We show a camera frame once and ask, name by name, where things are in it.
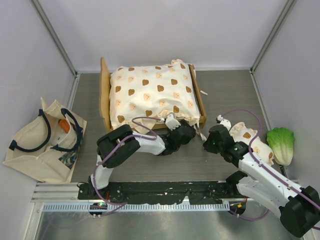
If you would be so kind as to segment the bear print white cushion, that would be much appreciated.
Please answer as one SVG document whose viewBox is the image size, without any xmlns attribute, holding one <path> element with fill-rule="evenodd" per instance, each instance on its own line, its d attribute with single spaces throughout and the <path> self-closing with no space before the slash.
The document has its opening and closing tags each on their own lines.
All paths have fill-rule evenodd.
<svg viewBox="0 0 320 240">
<path fill-rule="evenodd" d="M 200 131 L 200 111 L 188 63 L 180 59 L 165 65 L 121 66 L 110 74 L 110 122 L 112 130 L 128 124 L 146 134 L 174 113 Z"/>
</svg>

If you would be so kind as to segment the wooden pet bed frame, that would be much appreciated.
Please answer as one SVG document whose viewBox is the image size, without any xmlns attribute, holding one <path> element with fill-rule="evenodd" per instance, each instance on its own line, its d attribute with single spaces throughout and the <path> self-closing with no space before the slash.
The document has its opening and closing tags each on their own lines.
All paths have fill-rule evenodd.
<svg viewBox="0 0 320 240">
<path fill-rule="evenodd" d="M 188 65 L 188 69 L 192 79 L 192 87 L 193 87 L 193 90 L 195 90 L 195 93 L 194 93 L 195 99 L 197 101 L 198 109 L 200 112 L 199 126 L 203 128 L 207 121 L 208 115 L 206 113 L 204 102 L 201 96 L 201 90 L 197 83 L 196 70 L 192 64 L 188 63 L 187 65 Z M 99 112 L 103 120 L 104 126 L 106 128 L 106 131 L 110 132 L 112 130 L 112 125 L 110 120 L 111 83 L 110 83 L 110 71 L 104 57 L 100 58 L 99 81 L 100 81 Z"/>
</svg>

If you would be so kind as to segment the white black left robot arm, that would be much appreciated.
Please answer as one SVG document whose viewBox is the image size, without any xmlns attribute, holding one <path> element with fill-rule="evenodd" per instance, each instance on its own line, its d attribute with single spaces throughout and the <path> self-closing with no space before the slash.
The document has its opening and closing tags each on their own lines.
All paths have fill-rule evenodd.
<svg viewBox="0 0 320 240">
<path fill-rule="evenodd" d="M 94 172 L 88 179 L 88 195 L 97 200 L 107 192 L 114 168 L 124 163 L 134 153 L 168 156 L 187 145 L 196 136 L 196 129 L 185 120 L 165 119 L 168 133 L 141 134 L 128 124 L 109 132 L 97 141 L 97 161 Z"/>
</svg>

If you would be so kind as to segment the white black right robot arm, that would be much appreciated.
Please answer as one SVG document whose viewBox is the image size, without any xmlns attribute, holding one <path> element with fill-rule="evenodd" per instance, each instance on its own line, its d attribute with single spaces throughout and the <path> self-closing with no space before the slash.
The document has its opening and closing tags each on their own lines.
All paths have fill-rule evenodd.
<svg viewBox="0 0 320 240">
<path fill-rule="evenodd" d="M 218 124 L 210 128 L 203 144 L 209 153 L 220 154 L 239 170 L 237 180 L 226 184 L 233 198 L 246 196 L 258 202 L 297 238 L 303 237 L 320 221 L 320 196 L 311 186 L 302 187 L 267 165 L 244 142 L 236 142 L 228 129 Z"/>
</svg>

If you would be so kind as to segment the small bear print pillow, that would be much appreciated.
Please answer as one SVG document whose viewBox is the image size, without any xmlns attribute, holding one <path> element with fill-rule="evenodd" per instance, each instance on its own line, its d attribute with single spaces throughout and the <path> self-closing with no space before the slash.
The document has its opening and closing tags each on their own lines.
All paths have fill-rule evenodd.
<svg viewBox="0 0 320 240">
<path fill-rule="evenodd" d="M 258 131 L 252 128 L 247 128 L 244 122 L 238 122 L 229 130 L 229 134 L 235 142 L 243 142 L 247 145 L 257 135 Z M 274 164 L 273 150 L 258 136 L 251 144 L 252 150 L 269 166 Z"/>
</svg>

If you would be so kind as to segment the green toy cabbage leaf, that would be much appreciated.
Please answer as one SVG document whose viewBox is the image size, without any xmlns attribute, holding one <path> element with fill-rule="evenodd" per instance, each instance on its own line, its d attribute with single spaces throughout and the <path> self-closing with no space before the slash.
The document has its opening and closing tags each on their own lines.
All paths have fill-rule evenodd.
<svg viewBox="0 0 320 240">
<path fill-rule="evenodd" d="M 266 140 L 274 153 L 275 161 L 282 166 L 290 165 L 294 154 L 294 133 L 285 127 L 275 127 L 267 132 Z"/>
</svg>

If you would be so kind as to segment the orange toy carrot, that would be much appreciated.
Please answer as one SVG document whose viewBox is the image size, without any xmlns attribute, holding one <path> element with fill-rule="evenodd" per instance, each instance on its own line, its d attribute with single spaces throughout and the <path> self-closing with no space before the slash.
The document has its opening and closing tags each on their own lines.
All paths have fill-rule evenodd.
<svg viewBox="0 0 320 240">
<path fill-rule="evenodd" d="M 60 119 L 58 124 L 66 134 L 70 131 L 70 125 L 66 119 Z"/>
</svg>

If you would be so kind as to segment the beige canvas tote bag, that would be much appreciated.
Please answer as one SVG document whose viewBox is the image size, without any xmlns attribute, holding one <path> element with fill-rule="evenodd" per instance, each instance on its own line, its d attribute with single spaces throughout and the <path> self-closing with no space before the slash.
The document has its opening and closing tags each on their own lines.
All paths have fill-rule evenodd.
<svg viewBox="0 0 320 240">
<path fill-rule="evenodd" d="M 59 120 L 65 119 L 65 133 Z M 38 116 L 13 137 L 3 165 L 39 182 L 66 184 L 72 180 L 87 121 L 55 100 L 41 100 Z"/>
</svg>

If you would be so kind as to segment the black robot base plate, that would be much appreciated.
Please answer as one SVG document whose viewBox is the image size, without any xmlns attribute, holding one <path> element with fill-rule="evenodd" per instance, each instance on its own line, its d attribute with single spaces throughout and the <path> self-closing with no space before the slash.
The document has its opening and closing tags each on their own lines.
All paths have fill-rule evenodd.
<svg viewBox="0 0 320 240">
<path fill-rule="evenodd" d="M 179 205 L 186 197 L 192 205 L 246 198 L 235 185 L 218 181 L 110 182 L 99 193 L 111 203 L 130 205 Z"/>
</svg>

